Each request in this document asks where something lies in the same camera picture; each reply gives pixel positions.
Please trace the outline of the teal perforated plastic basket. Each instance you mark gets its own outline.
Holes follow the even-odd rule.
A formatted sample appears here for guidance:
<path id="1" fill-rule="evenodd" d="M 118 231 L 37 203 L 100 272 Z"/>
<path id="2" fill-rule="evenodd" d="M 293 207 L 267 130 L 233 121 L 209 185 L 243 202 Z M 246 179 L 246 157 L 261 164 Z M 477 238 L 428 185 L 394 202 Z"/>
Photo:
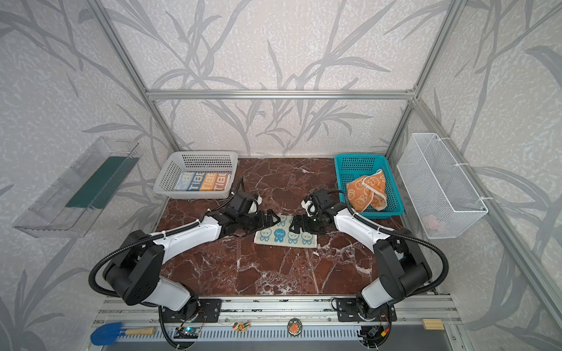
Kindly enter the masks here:
<path id="1" fill-rule="evenodd" d="M 400 191 L 386 157 L 377 154 L 339 154 L 335 157 L 338 188 L 361 187 L 372 195 L 361 215 L 367 219 L 388 219 L 405 212 Z"/>

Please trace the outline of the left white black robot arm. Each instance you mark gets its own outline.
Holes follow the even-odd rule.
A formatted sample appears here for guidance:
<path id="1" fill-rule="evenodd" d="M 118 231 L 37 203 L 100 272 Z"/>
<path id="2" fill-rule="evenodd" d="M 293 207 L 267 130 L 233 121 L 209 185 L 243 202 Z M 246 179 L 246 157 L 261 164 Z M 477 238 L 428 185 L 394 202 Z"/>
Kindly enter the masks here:
<path id="1" fill-rule="evenodd" d="M 201 310 L 198 297 L 186 286 L 162 277 L 162 267 L 174 257 L 202 244 L 218 241 L 243 231 L 250 235 L 280 223 L 272 210 L 262 211 L 261 198 L 237 192 L 223 205 L 207 211 L 187 225 L 146 234 L 137 230 L 121 247 L 104 257 L 92 269 L 93 290 L 119 297 L 129 306 L 155 305 L 162 312 L 174 312 L 183 320 Z"/>

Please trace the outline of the orange patterned towel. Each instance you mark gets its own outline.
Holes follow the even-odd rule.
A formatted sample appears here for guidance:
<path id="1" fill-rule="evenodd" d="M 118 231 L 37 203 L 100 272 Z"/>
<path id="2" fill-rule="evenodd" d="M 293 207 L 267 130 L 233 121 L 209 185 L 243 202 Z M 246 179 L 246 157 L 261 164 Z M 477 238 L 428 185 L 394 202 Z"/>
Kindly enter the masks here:
<path id="1" fill-rule="evenodd" d="M 357 212 L 368 207 L 383 211 L 387 207 L 386 177 L 382 169 L 372 175 L 363 175 L 346 184 L 346 192 L 351 206 Z"/>

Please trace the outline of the striped rabbit print towel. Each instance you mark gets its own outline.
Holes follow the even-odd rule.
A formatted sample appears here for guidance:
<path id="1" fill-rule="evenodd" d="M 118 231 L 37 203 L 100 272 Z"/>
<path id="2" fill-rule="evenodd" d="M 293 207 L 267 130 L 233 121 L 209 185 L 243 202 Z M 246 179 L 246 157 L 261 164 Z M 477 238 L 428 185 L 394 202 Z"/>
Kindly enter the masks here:
<path id="1" fill-rule="evenodd" d="M 219 192 L 226 190 L 230 173 L 183 172 L 174 189 L 187 192 Z"/>

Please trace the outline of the bear print towel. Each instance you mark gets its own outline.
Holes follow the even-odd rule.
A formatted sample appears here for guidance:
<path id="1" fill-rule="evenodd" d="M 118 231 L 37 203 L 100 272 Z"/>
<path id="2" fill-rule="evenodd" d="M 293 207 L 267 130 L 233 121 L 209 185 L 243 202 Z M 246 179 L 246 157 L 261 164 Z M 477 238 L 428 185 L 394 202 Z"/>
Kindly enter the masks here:
<path id="1" fill-rule="evenodd" d="M 254 243 L 266 246 L 315 249 L 317 237 L 310 233 L 289 231 L 293 217 L 280 215 L 280 221 L 273 227 L 258 231 Z"/>

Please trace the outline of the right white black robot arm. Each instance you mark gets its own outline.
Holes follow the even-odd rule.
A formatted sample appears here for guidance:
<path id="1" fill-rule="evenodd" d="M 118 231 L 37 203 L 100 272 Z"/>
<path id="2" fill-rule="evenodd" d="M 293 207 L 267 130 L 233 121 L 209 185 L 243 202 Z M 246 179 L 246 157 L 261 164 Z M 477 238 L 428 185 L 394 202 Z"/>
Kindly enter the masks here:
<path id="1" fill-rule="evenodd" d="M 328 190 L 309 194 L 301 202 L 306 214 L 294 217 L 290 231 L 320 235 L 334 227 L 374 254 L 378 277 L 357 293 L 359 318 L 374 320 L 393 304 L 434 288 L 430 282 L 432 270 L 421 250 L 430 244 L 413 237 L 405 228 L 393 230 L 365 218 L 331 194 Z"/>

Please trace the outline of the white perforated plastic basket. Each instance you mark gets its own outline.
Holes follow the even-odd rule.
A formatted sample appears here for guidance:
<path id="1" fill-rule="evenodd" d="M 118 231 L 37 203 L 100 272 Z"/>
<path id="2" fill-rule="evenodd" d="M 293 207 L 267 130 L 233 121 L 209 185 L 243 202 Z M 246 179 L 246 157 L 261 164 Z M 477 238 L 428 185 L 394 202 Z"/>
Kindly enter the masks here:
<path id="1" fill-rule="evenodd" d="M 225 151 L 175 152 L 169 156 L 154 185 L 154 192 L 176 200 L 226 199 L 238 165 L 238 154 Z M 226 190 L 219 192 L 187 192 L 174 189 L 183 172 L 230 173 Z"/>

